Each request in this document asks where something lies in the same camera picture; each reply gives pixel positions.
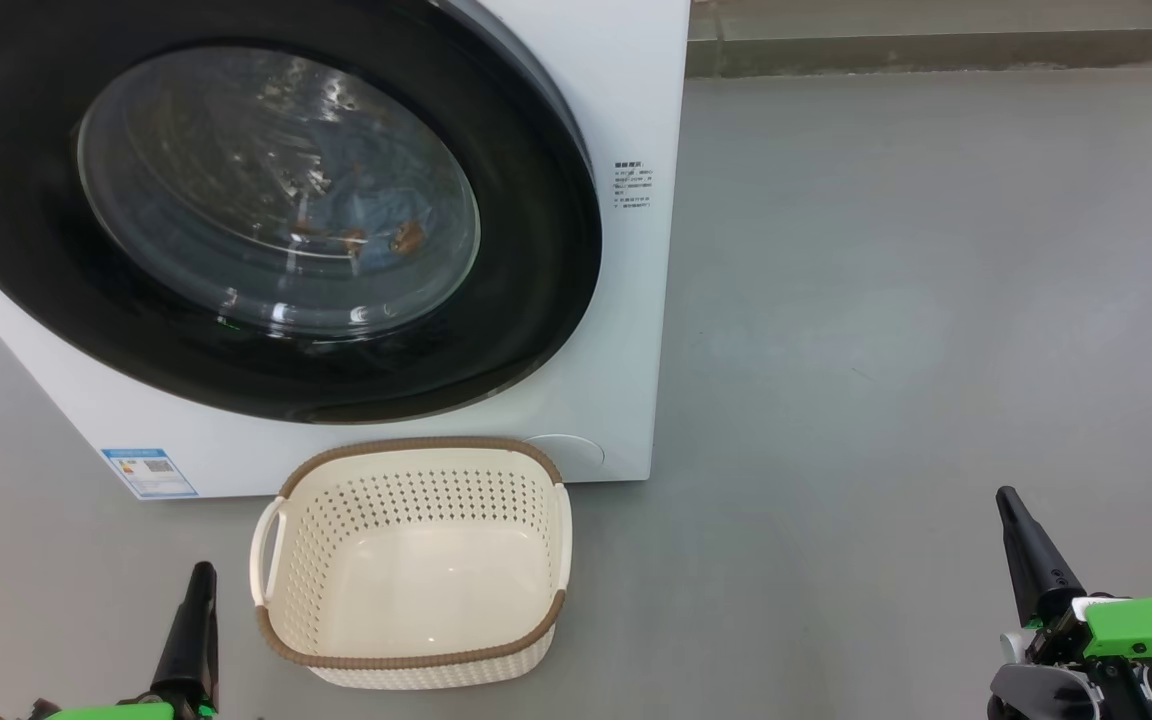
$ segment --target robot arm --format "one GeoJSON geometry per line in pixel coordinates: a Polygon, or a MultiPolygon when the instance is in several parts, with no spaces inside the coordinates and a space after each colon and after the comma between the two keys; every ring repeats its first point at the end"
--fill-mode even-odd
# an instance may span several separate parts
{"type": "Polygon", "coordinates": [[[996,493],[1016,614],[990,720],[1152,720],[1152,597],[1089,594],[1015,488],[996,493]]]}
{"type": "Polygon", "coordinates": [[[28,720],[210,719],[217,714],[217,570],[198,562],[147,692],[116,705],[73,710],[39,700],[28,720]]]}

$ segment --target concrete floor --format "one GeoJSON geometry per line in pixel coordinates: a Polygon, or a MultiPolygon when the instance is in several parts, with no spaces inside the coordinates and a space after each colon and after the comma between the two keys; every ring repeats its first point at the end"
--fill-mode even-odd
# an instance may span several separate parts
{"type": "Polygon", "coordinates": [[[516,682],[347,691],[264,646],[264,500],[141,505],[0,343],[0,712],[145,689],[220,571],[230,719],[983,717],[993,491],[1152,594],[1152,70],[687,88],[654,478],[573,488],[516,682]]]}

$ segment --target white plastic basket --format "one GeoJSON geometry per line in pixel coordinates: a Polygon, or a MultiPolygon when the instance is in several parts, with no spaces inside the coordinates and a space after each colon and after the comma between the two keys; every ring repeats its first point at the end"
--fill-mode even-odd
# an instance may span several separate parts
{"type": "Polygon", "coordinates": [[[331,683],[494,683],[550,650],[571,552],[567,491],[530,445],[356,445],[305,462],[266,507],[252,600],[270,646],[331,683]]]}

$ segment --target washing machine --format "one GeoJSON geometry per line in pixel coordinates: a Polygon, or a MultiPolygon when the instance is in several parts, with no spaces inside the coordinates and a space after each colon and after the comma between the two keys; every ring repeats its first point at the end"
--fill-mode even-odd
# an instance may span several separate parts
{"type": "Polygon", "coordinates": [[[430,435],[645,479],[685,23],[0,0],[0,338],[141,498],[430,435]]]}

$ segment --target brown basket rim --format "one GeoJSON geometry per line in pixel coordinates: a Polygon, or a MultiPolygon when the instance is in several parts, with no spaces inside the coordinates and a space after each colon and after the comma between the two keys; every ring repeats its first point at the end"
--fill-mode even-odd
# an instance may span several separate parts
{"type": "MultiPolygon", "coordinates": [[[[384,439],[384,441],[362,442],[338,447],[334,450],[320,452],[320,454],[302,462],[301,467],[293,471],[291,477],[279,491],[282,498],[291,498],[293,491],[305,479],[311,471],[320,465],[328,464],[333,460],[355,457],[358,455],[372,455],[378,452],[395,450],[450,450],[450,448],[475,448],[476,450],[513,450],[521,452],[531,460],[539,462],[545,473],[556,486],[563,484],[562,475],[558,472],[554,461],[550,460],[540,448],[526,442],[509,438],[492,437],[431,437],[414,439],[384,439]]],[[[260,626],[260,634],[271,650],[285,660],[306,667],[323,667],[329,670],[410,670],[420,667],[438,667],[442,665],[462,665],[477,662],[480,660],[495,660],[499,657],[515,655],[515,653],[531,647],[540,641],[546,632],[553,628],[558,621],[558,612],[562,609],[566,601],[567,591],[561,589],[554,593],[553,602],[550,602],[550,611],[545,612],[540,623],[531,629],[531,632],[514,642],[498,644],[493,647],[479,647],[479,650],[468,650],[461,652],[445,652],[441,655],[408,655],[408,657],[329,657],[308,655],[306,653],[291,650],[283,638],[274,632],[274,624],[270,621],[270,609],[264,605],[256,606],[256,623],[260,626]]]]}
{"type": "Polygon", "coordinates": [[[270,622],[270,609],[264,605],[256,606],[256,623],[260,626],[260,635],[265,635],[265,642],[285,660],[306,667],[323,667],[328,670],[410,670],[420,667],[438,667],[440,665],[463,665],[480,660],[495,660],[499,657],[515,655],[536,644],[546,632],[553,628],[558,621],[558,612],[563,608],[563,600],[567,591],[554,593],[554,600],[550,604],[550,611],[545,612],[540,623],[531,629],[531,632],[514,642],[498,644],[493,647],[479,647],[479,650],[467,650],[462,652],[445,652],[441,655],[407,655],[407,657],[332,657],[332,655],[308,655],[288,647],[283,638],[274,632],[274,624],[270,622]]]}
{"type": "Polygon", "coordinates": [[[280,497],[291,498],[291,492],[306,478],[306,475],[326,465],[333,460],[344,457],[356,457],[358,455],[376,455],[378,452],[397,450],[456,450],[456,448],[471,448],[471,450],[511,450],[539,462],[545,473],[550,475],[556,486],[563,484],[563,477],[558,472],[558,465],[550,460],[548,455],[540,452],[539,447],[522,442],[521,439],[494,438],[494,437],[426,437],[412,439],[379,439],[373,442],[357,442],[344,447],[336,447],[334,450],[320,452],[320,454],[301,462],[301,467],[291,471],[291,477],[283,483],[283,488],[278,491],[280,497]]]}

